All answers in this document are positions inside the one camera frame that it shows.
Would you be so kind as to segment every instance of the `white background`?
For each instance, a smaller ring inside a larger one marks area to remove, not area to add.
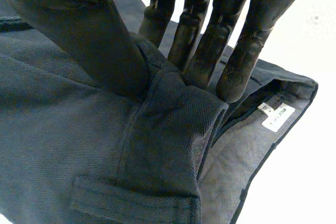
[[[183,2],[176,0],[176,22]],[[247,9],[248,2],[230,46],[238,39]],[[319,91],[253,180],[237,224],[336,224],[335,48],[336,0],[296,0],[268,38],[260,58],[315,79]],[[8,223],[2,218],[1,224]]]

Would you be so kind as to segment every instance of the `white label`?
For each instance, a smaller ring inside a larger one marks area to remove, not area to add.
[[[267,116],[270,116],[274,111],[274,109],[271,106],[269,106],[264,102],[261,105],[259,105],[258,110]]]
[[[263,126],[267,129],[278,132],[281,126],[287,121],[287,119],[294,113],[295,109],[287,104],[281,104],[279,108],[273,111],[273,113],[263,121]]]

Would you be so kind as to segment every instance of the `gray lining fabric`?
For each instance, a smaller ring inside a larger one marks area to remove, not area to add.
[[[143,3],[116,5],[137,32]],[[15,16],[4,0],[0,16]],[[160,46],[165,56],[176,26]],[[0,213],[13,223],[235,223],[251,180],[318,88],[259,60],[228,106],[211,93],[231,48],[206,92],[133,38],[151,76],[138,100],[101,91],[35,30],[0,33]],[[275,133],[261,125],[261,101],[296,110]]]

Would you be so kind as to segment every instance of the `seam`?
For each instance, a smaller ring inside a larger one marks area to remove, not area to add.
[[[117,199],[121,199],[121,200],[124,200],[124,201],[126,201],[126,202],[131,202],[131,203],[134,203],[135,205],[139,205],[139,206],[141,206],[141,207],[144,207],[144,208],[150,208],[150,209],[182,209],[182,210],[188,210],[188,209],[190,209],[190,207],[179,207],[179,206],[175,206],[175,207],[150,207],[150,206],[146,206],[146,205],[144,205],[144,204],[141,204],[141,203],[138,203],[138,202],[136,202],[136,201],[132,201],[132,200],[128,200],[128,199],[124,199],[124,198],[122,198],[122,197],[120,197],[120,196],[117,196],[117,195],[115,195],[115,194],[112,194],[112,193],[103,193],[103,192],[100,192],[100,191],[96,191],[96,190],[93,190],[93,189],[90,189],[90,188],[86,188],[86,187],[83,187],[83,186],[78,186],[78,185],[76,185],[75,187],[77,187],[77,188],[79,188],[79,189],[85,189],[85,190],[87,190],[87,191],[91,191],[91,192],[93,192],[93,193],[95,193],[95,194],[100,194],[100,195],[112,195],[113,196],[113,198],[117,198]]]

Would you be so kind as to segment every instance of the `robotic hand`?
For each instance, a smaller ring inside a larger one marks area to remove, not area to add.
[[[246,0],[214,0],[209,24],[194,56],[187,61],[200,34],[209,0],[185,0],[168,60],[192,85],[205,89],[235,28]],[[295,0],[251,0],[236,47],[216,87],[227,103],[238,101],[277,20]],[[174,11],[175,0],[151,0],[139,34],[159,47]]]
[[[108,90],[136,96],[145,89],[144,59],[113,0],[7,1]]]

